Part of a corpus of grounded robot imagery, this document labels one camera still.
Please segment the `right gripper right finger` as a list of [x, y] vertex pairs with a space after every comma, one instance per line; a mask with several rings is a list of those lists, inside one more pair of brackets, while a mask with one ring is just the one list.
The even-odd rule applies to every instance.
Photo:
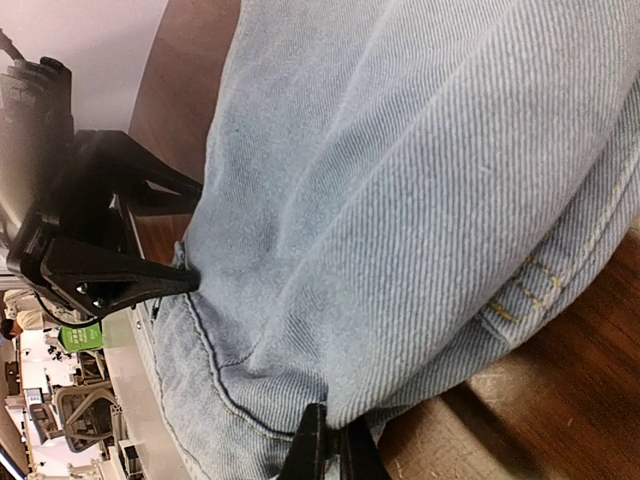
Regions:
[[352, 422], [340, 432], [342, 480], [390, 480], [371, 432], [365, 422]]

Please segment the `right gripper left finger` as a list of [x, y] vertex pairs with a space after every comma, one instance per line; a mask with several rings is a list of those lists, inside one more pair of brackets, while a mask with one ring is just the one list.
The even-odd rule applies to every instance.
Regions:
[[279, 474], [280, 480], [323, 480], [327, 454], [326, 406], [309, 404]]

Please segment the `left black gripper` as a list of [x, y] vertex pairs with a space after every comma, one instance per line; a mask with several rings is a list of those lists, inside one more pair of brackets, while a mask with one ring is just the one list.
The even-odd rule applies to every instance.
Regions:
[[197, 201], [202, 184], [117, 130], [79, 130], [70, 70], [15, 57], [1, 74], [1, 249], [7, 270], [48, 301], [104, 317], [192, 292], [197, 272], [125, 255], [113, 187], [150, 181]]

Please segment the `light blue denim skirt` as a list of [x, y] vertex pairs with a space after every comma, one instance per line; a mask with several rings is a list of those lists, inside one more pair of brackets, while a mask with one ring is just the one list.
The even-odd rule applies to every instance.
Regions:
[[635, 1], [245, 1], [150, 317], [194, 479], [274, 479], [302, 416], [393, 417], [500, 359], [639, 209]]

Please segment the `green sign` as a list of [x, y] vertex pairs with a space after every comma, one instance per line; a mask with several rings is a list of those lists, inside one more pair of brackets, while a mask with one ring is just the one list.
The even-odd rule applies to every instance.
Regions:
[[97, 351], [104, 345], [100, 323], [77, 329], [61, 327], [58, 340], [64, 350], [69, 353]]

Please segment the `grey office chair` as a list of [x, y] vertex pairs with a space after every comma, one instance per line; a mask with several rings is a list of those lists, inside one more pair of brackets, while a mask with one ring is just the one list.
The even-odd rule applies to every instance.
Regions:
[[72, 453], [82, 453], [114, 436], [112, 408], [118, 407], [110, 381], [64, 386], [53, 403], [33, 403], [29, 416], [41, 444], [64, 438]]

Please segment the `aluminium front rail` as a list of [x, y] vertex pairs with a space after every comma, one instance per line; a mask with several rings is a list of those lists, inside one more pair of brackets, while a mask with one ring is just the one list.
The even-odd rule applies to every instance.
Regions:
[[145, 304], [103, 322], [104, 353], [129, 441], [147, 479], [188, 479], [189, 471], [167, 427], [154, 370], [150, 310]]

